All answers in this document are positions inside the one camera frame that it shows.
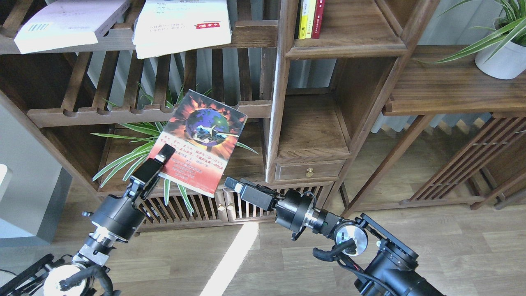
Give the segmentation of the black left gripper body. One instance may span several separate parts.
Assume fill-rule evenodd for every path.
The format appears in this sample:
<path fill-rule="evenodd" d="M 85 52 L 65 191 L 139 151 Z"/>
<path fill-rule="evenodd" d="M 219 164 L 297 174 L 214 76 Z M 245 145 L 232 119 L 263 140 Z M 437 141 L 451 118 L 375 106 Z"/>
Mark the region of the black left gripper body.
<path fill-rule="evenodd" d="M 150 195 L 159 178 L 148 182 L 131 177 L 131 182 L 122 197 L 109 195 L 95 212 L 83 212 L 90 217 L 96 230 L 90 233 L 82 246 L 82 260 L 91 265 L 104 266 L 115 242 L 128 243 L 145 218 L 135 205 L 137 198 Z"/>

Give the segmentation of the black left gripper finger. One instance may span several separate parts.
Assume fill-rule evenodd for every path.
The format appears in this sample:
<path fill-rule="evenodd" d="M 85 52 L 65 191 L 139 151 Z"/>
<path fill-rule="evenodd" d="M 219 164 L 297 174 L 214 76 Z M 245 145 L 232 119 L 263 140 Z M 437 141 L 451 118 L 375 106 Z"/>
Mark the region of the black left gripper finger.
<path fill-rule="evenodd" d="M 130 190 L 151 190 L 158 182 L 159 173 L 175 149 L 165 144 L 158 154 L 147 159 L 131 176 Z"/>

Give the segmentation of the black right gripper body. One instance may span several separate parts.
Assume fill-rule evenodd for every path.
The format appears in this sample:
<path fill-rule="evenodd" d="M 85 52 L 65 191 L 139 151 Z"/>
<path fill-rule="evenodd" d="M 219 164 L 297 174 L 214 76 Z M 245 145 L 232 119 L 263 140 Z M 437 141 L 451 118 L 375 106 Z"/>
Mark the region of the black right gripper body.
<path fill-rule="evenodd" d="M 336 226 L 341 223 L 341 217 L 316 208 L 314 198 L 306 192 L 301 194 L 290 189 L 282 195 L 259 184 L 240 184 L 239 195 L 242 200 L 264 210 L 275 210 L 275 222 L 293 231 L 293 241 L 299 238 L 307 227 L 311 228 L 314 234 L 334 238 Z"/>

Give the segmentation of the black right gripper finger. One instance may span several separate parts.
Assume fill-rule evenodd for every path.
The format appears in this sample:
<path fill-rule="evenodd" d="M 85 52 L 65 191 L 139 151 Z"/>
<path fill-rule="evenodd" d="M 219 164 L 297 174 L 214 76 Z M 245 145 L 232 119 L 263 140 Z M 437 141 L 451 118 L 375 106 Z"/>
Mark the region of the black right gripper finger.
<path fill-rule="evenodd" d="M 240 182 L 243 184 L 243 188 L 244 188 L 245 191 L 248 191 L 248 189 L 250 189 L 250 190 L 252 190 L 254 192 L 259 192 L 259 193 L 267 194 L 267 195 L 270 195 L 270 196 L 284 196 L 283 193 L 275 191 L 275 190 L 271 189 L 270 187 L 265 187 L 263 185 L 253 183 L 253 182 L 251 182 L 249 180 L 246 180 L 244 178 L 241 178 Z"/>
<path fill-rule="evenodd" d="M 232 177 L 227 177 L 225 180 L 225 187 L 235 191 L 236 193 L 243 194 L 246 187 L 246 180 L 243 178 L 237 180 Z"/>

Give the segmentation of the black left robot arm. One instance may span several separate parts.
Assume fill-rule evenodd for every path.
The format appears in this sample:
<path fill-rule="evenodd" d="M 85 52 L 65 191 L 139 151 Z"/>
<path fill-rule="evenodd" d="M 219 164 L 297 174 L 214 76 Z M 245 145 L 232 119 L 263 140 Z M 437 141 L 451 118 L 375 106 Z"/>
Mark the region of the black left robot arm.
<path fill-rule="evenodd" d="M 121 197 L 109 195 L 94 212 L 83 212 L 96 227 L 70 262 L 47 254 L 1 287 L 2 296 L 30 296 L 42 289 L 46 296 L 93 296 L 94 280 L 106 296 L 118 296 L 108 276 L 106 262 L 116 242 L 127 243 L 145 219 L 138 201 L 145 200 L 175 149 L 164 145 L 131 176 Z"/>

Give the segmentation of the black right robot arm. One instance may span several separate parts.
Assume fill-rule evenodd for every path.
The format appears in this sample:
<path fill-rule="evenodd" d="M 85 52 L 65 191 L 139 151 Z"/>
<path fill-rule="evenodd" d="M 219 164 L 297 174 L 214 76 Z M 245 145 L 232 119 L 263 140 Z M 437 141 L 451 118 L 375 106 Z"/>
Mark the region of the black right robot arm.
<path fill-rule="evenodd" d="M 268 187 L 227 177 L 225 187 L 239 197 L 264 210 L 276 212 L 276 223 L 292 231 L 295 241 L 309 228 L 314 234 L 334 241 L 331 250 L 314 248 L 312 254 L 319 260 L 338 262 L 354 273 L 354 285 L 363 296 L 439 296 L 441 292 L 415 270 L 418 255 L 386 231 L 366 214 L 349 220 L 316 207 L 312 192 L 299 193 L 290 189 L 280 194 Z M 372 262 L 361 268 L 353 256 L 362 254 L 368 245 L 368 234 L 378 238 L 378 252 Z"/>

